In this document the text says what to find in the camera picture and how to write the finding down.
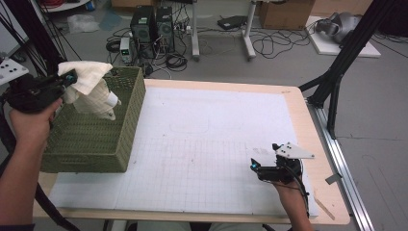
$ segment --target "white paper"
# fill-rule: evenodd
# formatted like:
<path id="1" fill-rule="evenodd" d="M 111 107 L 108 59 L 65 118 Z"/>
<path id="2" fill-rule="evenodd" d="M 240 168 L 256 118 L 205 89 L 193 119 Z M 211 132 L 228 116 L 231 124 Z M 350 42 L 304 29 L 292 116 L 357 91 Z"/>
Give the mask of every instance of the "white paper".
<path id="1" fill-rule="evenodd" d="M 284 216 L 250 159 L 275 166 L 272 144 L 288 141 L 296 137 L 282 95 L 147 88 L 126 173 L 60 173 L 50 198 L 58 207 Z"/>

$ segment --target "black pole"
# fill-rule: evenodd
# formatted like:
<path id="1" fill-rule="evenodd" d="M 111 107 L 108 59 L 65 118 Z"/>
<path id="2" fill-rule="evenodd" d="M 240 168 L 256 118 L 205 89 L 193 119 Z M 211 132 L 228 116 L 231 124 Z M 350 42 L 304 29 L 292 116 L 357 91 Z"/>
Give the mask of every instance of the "black pole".
<path id="1" fill-rule="evenodd" d="M 391 11 L 395 1 L 373 0 L 327 72 L 299 87 L 301 91 L 305 91 L 318 86 L 313 95 L 308 97 L 308 103 L 316 108 L 323 108 L 324 101 L 331 95 L 327 129 L 332 139 L 336 138 L 335 120 L 342 78 L 367 42 L 369 42 L 385 16 Z"/>
<path id="2" fill-rule="evenodd" d="M 9 10 L 13 13 L 15 19 L 17 19 L 21 28 L 27 34 L 30 41 L 34 44 L 39 54 L 47 63 L 47 73 L 52 75 L 58 72 L 58 64 L 63 62 L 60 53 L 58 52 L 55 44 L 48 36 L 44 27 L 38 19 L 36 11 L 29 0 L 4 0 Z M 5 145 L 9 152 L 5 161 L 0 165 L 0 177 L 7 166 L 7 163 L 11 159 L 16 141 L 12 129 L 6 120 L 4 115 L 4 104 L 7 100 L 7 93 L 0 97 L 0 138 L 1 142 Z M 42 190 L 40 184 L 37 184 L 36 189 L 36 201 L 45 211 L 45 213 L 53 219 L 58 225 L 68 231 L 80 231 L 75 225 L 66 220 L 57 208 L 52 204 L 45 192 Z"/>
<path id="3" fill-rule="evenodd" d="M 32 2 L 29 0 L 4 0 L 4 2 L 44 59 L 48 75 L 57 73 L 58 64 L 64 62 L 64 59 L 39 20 Z"/>

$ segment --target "woven basket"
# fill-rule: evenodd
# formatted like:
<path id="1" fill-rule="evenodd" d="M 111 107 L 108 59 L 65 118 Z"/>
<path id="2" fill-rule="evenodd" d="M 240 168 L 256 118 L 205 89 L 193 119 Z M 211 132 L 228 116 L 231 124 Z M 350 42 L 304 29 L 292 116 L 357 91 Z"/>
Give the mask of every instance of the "woven basket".
<path id="1" fill-rule="evenodd" d="M 116 120 L 78 114 L 73 105 L 64 105 L 53 122 L 41 171 L 126 171 L 146 89 L 137 67 L 118 67 L 112 73 L 104 79 L 122 102 L 114 107 Z"/>

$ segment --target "sleeve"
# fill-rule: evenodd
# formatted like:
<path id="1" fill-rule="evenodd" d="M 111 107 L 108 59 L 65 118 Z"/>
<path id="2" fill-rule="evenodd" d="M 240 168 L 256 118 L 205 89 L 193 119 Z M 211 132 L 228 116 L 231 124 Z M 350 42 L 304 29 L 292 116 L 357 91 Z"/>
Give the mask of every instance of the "sleeve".
<path id="1" fill-rule="evenodd" d="M 0 231 L 34 231 L 34 224 L 0 225 Z"/>

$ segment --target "gray device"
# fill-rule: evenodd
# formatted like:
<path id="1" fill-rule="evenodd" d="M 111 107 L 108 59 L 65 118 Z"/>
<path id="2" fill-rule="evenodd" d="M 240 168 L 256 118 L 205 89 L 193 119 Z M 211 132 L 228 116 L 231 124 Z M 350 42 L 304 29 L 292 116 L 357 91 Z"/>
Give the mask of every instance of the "gray device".
<path id="1" fill-rule="evenodd" d="M 130 38 L 120 39 L 120 56 L 122 57 L 122 61 L 126 64 L 130 64 L 133 61 L 131 46 Z"/>
<path id="2" fill-rule="evenodd" d="M 317 32 L 324 32 L 338 44 L 342 44 L 343 39 L 352 32 L 360 22 L 360 17 L 351 13 L 333 13 L 329 18 L 318 21 Z"/>

